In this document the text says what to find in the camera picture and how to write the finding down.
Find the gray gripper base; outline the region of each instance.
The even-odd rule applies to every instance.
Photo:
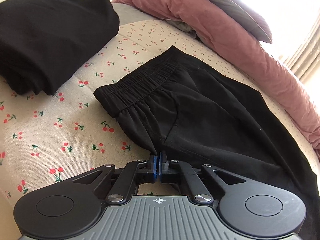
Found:
[[[133,196],[110,206],[99,222],[69,240],[249,240],[227,228],[210,207],[186,196]],[[31,240],[23,236],[20,240]],[[292,234],[286,240],[300,240]]]

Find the black fabric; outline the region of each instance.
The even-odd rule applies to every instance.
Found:
[[[298,195],[307,207],[300,236],[319,239],[316,175],[258,91],[172,46],[94,95],[155,155],[166,150],[168,159],[211,163]]]
[[[52,95],[119,31],[109,0],[0,3],[0,75],[19,95]]]

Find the black pants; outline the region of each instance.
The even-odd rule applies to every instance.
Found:
[[[127,136],[168,159],[210,163],[297,194],[308,217],[301,236],[317,239],[316,175],[261,94],[171,47],[94,92]]]

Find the pink duvet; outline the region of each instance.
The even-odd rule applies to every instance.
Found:
[[[193,27],[206,45],[237,66],[293,119],[320,152],[320,115],[302,83],[284,65],[263,50],[260,43],[209,0],[113,0],[134,6],[158,18],[183,21]]]

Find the bed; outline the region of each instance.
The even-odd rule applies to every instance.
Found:
[[[130,141],[93,92],[117,82],[171,45],[259,91],[319,176],[320,164],[312,145],[287,112],[249,76],[166,21],[130,5],[113,6],[120,18],[118,35],[54,95],[41,92],[19,96],[0,77],[0,190],[12,208],[32,190],[106,163],[121,168],[130,161],[148,159],[149,152]],[[142,185],[139,189],[139,194],[175,193],[172,187],[162,184]]]

